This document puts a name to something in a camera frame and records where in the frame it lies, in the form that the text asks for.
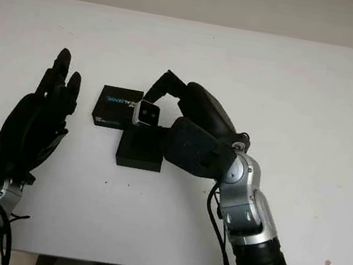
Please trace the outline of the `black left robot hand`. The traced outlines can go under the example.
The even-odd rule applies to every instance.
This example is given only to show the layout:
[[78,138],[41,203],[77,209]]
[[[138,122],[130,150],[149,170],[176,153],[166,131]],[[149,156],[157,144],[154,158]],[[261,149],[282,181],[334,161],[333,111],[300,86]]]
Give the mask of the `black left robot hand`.
[[5,178],[28,179],[68,134],[66,118],[74,113],[81,75],[67,80],[71,53],[63,48],[33,93],[21,98],[0,131],[0,167]]

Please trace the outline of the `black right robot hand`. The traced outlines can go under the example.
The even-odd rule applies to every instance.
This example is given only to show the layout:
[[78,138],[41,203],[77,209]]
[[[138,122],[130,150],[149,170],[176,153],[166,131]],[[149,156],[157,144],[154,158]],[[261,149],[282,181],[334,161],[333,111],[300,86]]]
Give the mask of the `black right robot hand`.
[[175,73],[168,70],[150,87],[144,95],[144,100],[155,103],[166,94],[178,99],[182,116],[215,139],[240,151],[248,151],[251,145],[249,135],[236,131],[220,102],[200,84],[185,84]]

